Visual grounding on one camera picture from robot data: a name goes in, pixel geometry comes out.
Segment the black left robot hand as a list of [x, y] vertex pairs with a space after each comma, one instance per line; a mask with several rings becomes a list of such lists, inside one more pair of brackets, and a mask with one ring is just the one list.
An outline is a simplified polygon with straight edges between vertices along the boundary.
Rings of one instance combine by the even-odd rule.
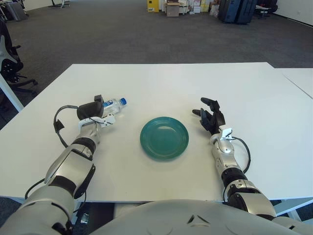
[[102, 117], [103, 115], [103, 97], [102, 95], [95, 95], [94, 96], [94, 101], [80, 105], [77, 108], [76, 114], [77, 117], [80, 120], [86, 119], [86, 118], [92, 118], [92, 117]]

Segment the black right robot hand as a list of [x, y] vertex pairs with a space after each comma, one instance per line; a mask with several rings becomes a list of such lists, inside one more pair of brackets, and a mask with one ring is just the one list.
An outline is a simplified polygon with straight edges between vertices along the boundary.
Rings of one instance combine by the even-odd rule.
[[209, 106], [212, 114], [203, 108], [199, 110], [194, 109], [192, 113], [201, 118], [200, 124], [206, 131], [210, 132], [211, 135], [219, 133], [219, 127], [225, 125], [225, 119], [223, 113], [220, 111], [218, 101], [202, 97], [201, 102]]

